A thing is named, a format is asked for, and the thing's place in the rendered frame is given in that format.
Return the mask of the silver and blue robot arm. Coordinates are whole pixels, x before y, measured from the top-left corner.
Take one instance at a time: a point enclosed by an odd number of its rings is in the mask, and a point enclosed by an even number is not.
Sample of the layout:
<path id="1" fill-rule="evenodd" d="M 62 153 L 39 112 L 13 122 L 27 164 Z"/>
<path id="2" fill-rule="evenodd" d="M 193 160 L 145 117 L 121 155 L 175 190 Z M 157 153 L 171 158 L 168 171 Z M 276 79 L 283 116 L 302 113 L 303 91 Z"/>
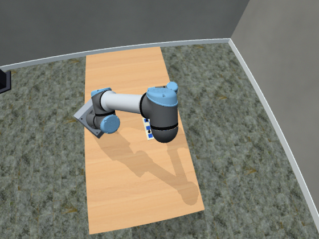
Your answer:
<path id="1" fill-rule="evenodd" d="M 168 143 L 178 132 L 177 92 L 175 82 L 148 88 L 143 95 L 117 94 L 110 87 L 94 90 L 91 92 L 93 108 L 87 113 L 86 122 L 93 129 L 112 134 L 120 126 L 115 110 L 141 114 L 150 119 L 153 137 Z"/>

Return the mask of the blue and white chessboard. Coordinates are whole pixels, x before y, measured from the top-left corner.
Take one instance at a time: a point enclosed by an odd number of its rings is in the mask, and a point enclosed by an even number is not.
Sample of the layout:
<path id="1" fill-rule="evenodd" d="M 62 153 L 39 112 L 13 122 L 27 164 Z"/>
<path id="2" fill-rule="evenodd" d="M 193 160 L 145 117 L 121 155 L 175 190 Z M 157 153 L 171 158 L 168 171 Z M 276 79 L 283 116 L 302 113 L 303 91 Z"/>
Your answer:
<path id="1" fill-rule="evenodd" d="M 146 122 L 146 118 L 142 118 L 143 120 L 143 123 L 144 123 L 144 128 L 145 128 L 145 131 L 146 131 L 146 136 L 147 136 L 147 139 L 148 140 L 151 140 L 151 139 L 155 139 L 152 135 L 152 132 L 151 132 L 151 128 L 150 128 L 150 119 L 148 119 L 148 122 Z M 148 130 L 150 129 L 150 133 L 148 133 Z"/>

